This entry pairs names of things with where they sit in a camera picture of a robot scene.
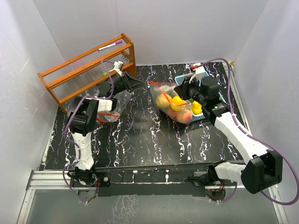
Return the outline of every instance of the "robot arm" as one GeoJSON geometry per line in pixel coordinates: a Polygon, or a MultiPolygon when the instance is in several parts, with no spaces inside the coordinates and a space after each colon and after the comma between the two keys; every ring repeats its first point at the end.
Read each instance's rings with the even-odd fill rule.
{"type": "MultiPolygon", "coordinates": [[[[108,81],[98,84],[98,97],[86,97],[79,106],[73,120],[71,121],[70,131],[75,143],[76,160],[75,172],[69,172],[68,176],[81,184],[91,186],[96,181],[94,160],[91,149],[91,134],[95,129],[98,112],[110,112],[116,108],[117,99],[113,98],[117,93],[124,90],[133,92],[145,85],[144,82],[131,77],[127,72],[122,72],[122,62],[115,62],[114,69],[120,75],[114,82],[114,88],[108,81]]],[[[82,97],[77,96],[71,105],[68,117],[70,118],[79,105],[82,97]]]]}
{"type": "Polygon", "coordinates": [[[192,98],[202,104],[204,116],[227,136],[246,164],[220,161],[210,165],[208,181],[231,180],[242,183],[252,194],[282,181],[282,157],[249,138],[249,133],[239,129],[241,127],[246,130],[239,121],[236,126],[232,118],[235,115],[232,115],[227,104],[219,99],[220,86],[213,77],[204,77],[200,82],[196,78],[185,78],[174,90],[182,99],[192,98]]]}

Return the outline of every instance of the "black marble surface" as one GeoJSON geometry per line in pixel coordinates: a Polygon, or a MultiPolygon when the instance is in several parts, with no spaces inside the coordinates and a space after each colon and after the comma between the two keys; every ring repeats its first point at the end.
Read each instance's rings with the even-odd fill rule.
{"type": "MultiPolygon", "coordinates": [[[[174,82],[174,77],[190,73],[188,64],[137,67],[138,78],[146,81],[174,82]]],[[[205,67],[216,77],[227,101],[227,75],[222,63],[205,67]]],[[[235,112],[241,121],[235,99],[235,112]]],[[[58,109],[46,163],[40,170],[63,169],[75,159],[74,146],[63,139],[67,117],[58,109]]],[[[158,111],[152,103],[149,85],[137,90],[127,109],[113,123],[97,123],[92,133],[96,167],[140,166],[174,163],[241,160],[226,136],[207,120],[180,124],[158,111]]]]}

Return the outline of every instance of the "clear plastic bag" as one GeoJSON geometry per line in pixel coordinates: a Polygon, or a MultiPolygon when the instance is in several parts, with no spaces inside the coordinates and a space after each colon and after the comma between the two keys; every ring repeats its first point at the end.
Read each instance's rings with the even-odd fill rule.
{"type": "Polygon", "coordinates": [[[171,119],[182,123],[190,124],[192,121],[191,103],[182,100],[174,91],[175,83],[149,83],[149,90],[154,104],[159,110],[166,113],[171,119]]]}
{"type": "Polygon", "coordinates": [[[112,112],[98,112],[97,120],[100,122],[116,122],[123,113],[123,111],[127,108],[128,103],[132,97],[131,92],[127,90],[117,93],[114,98],[117,99],[116,108],[112,112]]]}

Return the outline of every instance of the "floor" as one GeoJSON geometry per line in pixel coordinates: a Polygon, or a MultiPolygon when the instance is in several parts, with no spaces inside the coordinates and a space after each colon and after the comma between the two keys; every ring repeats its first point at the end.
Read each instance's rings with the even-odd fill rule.
{"type": "MultiPolygon", "coordinates": [[[[146,81],[174,82],[174,77],[190,73],[189,64],[138,66],[138,78],[146,81]]],[[[227,75],[222,63],[209,63],[209,75],[217,78],[227,101],[227,75]]],[[[235,112],[239,114],[235,99],[235,112]]],[[[74,146],[63,139],[67,117],[58,109],[48,155],[40,170],[63,169],[75,159],[74,146]]],[[[92,134],[96,167],[140,166],[175,163],[241,160],[226,136],[207,120],[183,125],[158,111],[149,88],[137,90],[127,109],[113,123],[97,123],[92,134]]]]}
{"type": "Polygon", "coordinates": [[[217,206],[191,195],[98,197],[87,206],[69,190],[36,190],[27,224],[278,224],[273,204],[262,194],[238,189],[217,206]]]}

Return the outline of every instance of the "white wall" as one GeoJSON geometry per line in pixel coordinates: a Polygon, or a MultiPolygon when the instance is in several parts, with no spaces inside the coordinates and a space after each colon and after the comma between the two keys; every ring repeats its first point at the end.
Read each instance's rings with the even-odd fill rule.
{"type": "MultiPolygon", "coordinates": [[[[237,87],[255,136],[280,148],[299,172],[299,1],[270,0],[235,62],[237,87]]],[[[285,166],[282,201],[296,194],[285,166]]],[[[299,204],[285,206],[298,223],[299,204]]]]}
{"type": "Polygon", "coordinates": [[[0,220],[15,223],[57,104],[37,73],[63,62],[34,3],[0,1],[0,220]]]}
{"type": "Polygon", "coordinates": [[[137,64],[235,60],[268,0],[34,0],[65,60],[126,33],[137,64]]]}

